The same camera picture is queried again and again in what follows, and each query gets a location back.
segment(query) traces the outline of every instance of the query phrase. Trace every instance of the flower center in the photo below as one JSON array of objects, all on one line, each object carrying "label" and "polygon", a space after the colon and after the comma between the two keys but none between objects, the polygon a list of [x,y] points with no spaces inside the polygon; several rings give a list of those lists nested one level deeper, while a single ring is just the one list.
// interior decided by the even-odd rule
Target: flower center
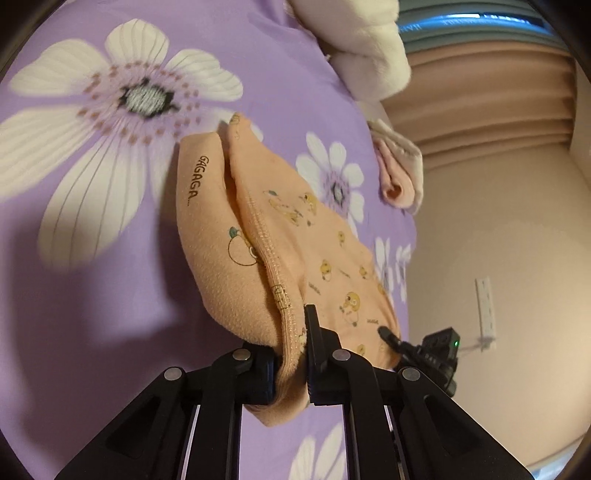
[{"label": "flower center", "polygon": [[330,189],[331,189],[331,191],[333,193],[333,197],[335,199],[335,202],[338,203],[339,206],[342,207],[343,206],[343,202],[345,201],[345,194],[343,193],[343,189],[336,182],[334,182],[332,184],[332,187]]},{"label": "flower center", "polygon": [[173,103],[174,92],[166,91],[160,85],[150,84],[149,78],[140,83],[125,86],[121,89],[119,107],[125,107],[130,113],[137,113],[144,118],[153,118],[170,110],[179,111]]}]

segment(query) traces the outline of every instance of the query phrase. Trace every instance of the white flower print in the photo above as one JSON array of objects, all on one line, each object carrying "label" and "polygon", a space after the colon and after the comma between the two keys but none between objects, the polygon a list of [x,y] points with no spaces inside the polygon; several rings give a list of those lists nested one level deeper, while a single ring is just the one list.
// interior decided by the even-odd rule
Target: white flower print
[{"label": "white flower print", "polygon": [[298,155],[295,167],[310,184],[314,194],[329,208],[346,218],[355,236],[355,222],[363,222],[365,200],[357,190],[363,183],[363,172],[356,163],[345,165],[347,151],[334,142],[327,152],[322,141],[312,132],[306,135],[309,154]]},{"label": "white flower print", "polygon": [[392,306],[394,306],[394,299],[392,293],[394,292],[394,271],[390,266],[390,239],[382,240],[377,237],[375,239],[375,273],[378,280],[384,288],[385,294]]},{"label": "white flower print", "polygon": [[338,424],[324,440],[314,465],[316,441],[306,437],[291,464],[289,480],[343,480],[346,458],[342,442],[343,427]]},{"label": "white flower print", "polygon": [[396,280],[398,281],[398,285],[400,285],[400,298],[404,303],[406,303],[407,299],[406,267],[410,263],[410,257],[410,245],[396,249]]},{"label": "white flower print", "polygon": [[135,216],[148,177],[160,204],[174,144],[231,119],[233,110],[201,102],[238,100],[241,81],[202,50],[181,50],[165,64],[168,44],[157,27],[135,19],[107,36],[108,58],[71,38],[10,81],[19,95],[75,103],[27,108],[0,124],[0,199],[32,188],[94,142],[43,216],[38,249],[50,266],[69,270],[112,245]]}]

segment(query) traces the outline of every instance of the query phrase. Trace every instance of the pink cloth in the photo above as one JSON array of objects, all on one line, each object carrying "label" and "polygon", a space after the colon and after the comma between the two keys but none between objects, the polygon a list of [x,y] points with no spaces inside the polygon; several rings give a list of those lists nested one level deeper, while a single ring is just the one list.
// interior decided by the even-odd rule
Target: pink cloth
[{"label": "pink cloth", "polygon": [[414,203],[413,181],[394,158],[384,140],[374,141],[375,155],[379,165],[379,185],[382,197],[393,207],[407,209]]}]

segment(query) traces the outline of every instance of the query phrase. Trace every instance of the beige wall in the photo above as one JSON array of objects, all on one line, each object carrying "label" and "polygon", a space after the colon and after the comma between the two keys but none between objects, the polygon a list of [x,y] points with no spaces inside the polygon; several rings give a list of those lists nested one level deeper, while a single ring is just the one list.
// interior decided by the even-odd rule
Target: beige wall
[{"label": "beige wall", "polygon": [[480,335],[490,277],[496,350],[462,352],[455,400],[522,463],[591,421],[591,190],[554,145],[428,171],[408,272],[415,343],[452,325]]},{"label": "beige wall", "polygon": [[591,83],[577,64],[577,114],[570,154],[591,185]]}]

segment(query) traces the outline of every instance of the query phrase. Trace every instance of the flower petal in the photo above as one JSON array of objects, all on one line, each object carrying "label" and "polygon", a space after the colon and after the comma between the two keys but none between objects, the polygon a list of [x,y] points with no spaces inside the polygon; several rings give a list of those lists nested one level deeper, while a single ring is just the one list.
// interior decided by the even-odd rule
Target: flower petal
[{"label": "flower petal", "polygon": [[217,58],[206,51],[181,50],[167,63],[165,69],[188,76],[195,82],[201,98],[231,102],[242,97],[240,79],[221,68]]},{"label": "flower petal", "polygon": [[157,27],[134,18],[115,27],[105,41],[115,65],[135,61],[159,65],[168,53],[168,38]]},{"label": "flower petal", "polygon": [[386,263],[390,263],[390,237],[386,239],[386,243],[384,244],[384,250],[386,252]]},{"label": "flower petal", "polygon": [[404,247],[404,249],[402,250],[402,255],[401,258],[403,260],[403,262],[405,264],[410,262],[411,259],[411,248],[410,248],[410,244],[408,244],[406,247]]},{"label": "flower petal", "polygon": [[148,165],[150,166],[152,195],[158,205],[161,204],[175,143],[173,137],[165,137],[145,147]]},{"label": "flower petal", "polygon": [[314,451],[316,442],[312,437],[306,437],[295,454],[291,464],[289,480],[311,480],[314,466]]},{"label": "flower petal", "polygon": [[380,236],[375,239],[375,262],[380,270],[384,269],[386,249],[384,247],[384,241]]},{"label": "flower petal", "polygon": [[330,471],[328,476],[326,476],[326,480],[343,480],[343,477],[345,476],[345,466],[346,465],[347,465],[347,459],[345,457],[345,452],[342,452],[339,455],[339,458],[337,458],[335,466]]},{"label": "flower petal", "polygon": [[318,459],[316,460],[316,468],[314,469],[314,480],[324,480],[328,475],[330,468],[335,464],[336,458],[339,456],[340,446],[343,442],[343,427],[338,424],[335,426],[328,437],[322,444]]},{"label": "flower petal", "polygon": [[359,235],[357,234],[357,225],[355,225],[355,220],[351,214],[349,214],[347,221],[349,222],[349,226],[351,227],[351,232],[353,232],[353,235],[359,238]]},{"label": "flower petal", "polygon": [[316,160],[323,169],[328,170],[330,168],[329,155],[326,152],[322,140],[320,140],[314,132],[308,132],[306,134],[306,144],[308,145],[308,150],[310,150],[310,154],[312,154],[314,160]]},{"label": "flower petal", "polygon": [[387,287],[388,287],[389,292],[394,291],[394,271],[392,270],[392,267],[390,267],[390,266],[388,266],[388,285],[387,285]]},{"label": "flower petal", "polygon": [[0,198],[37,184],[92,136],[80,108],[28,108],[0,124]]},{"label": "flower petal", "polygon": [[92,45],[71,38],[45,49],[12,78],[9,86],[25,96],[72,95],[82,93],[89,78],[108,67],[107,60]]},{"label": "flower petal", "polygon": [[144,197],[141,148],[102,138],[67,173],[41,221],[38,248],[48,265],[78,267],[115,242]]},{"label": "flower petal", "polygon": [[356,163],[349,163],[343,169],[343,177],[349,182],[351,188],[361,187],[364,177],[361,167]]},{"label": "flower petal", "polygon": [[322,200],[325,192],[322,190],[322,172],[318,164],[308,154],[302,153],[297,156],[295,167],[300,176],[308,182],[314,195]]},{"label": "flower petal", "polygon": [[347,160],[347,150],[341,142],[333,142],[329,151],[329,162],[333,170],[340,173]]},{"label": "flower petal", "polygon": [[349,213],[357,223],[363,222],[363,206],[365,199],[359,192],[351,192],[351,201],[349,203]]}]

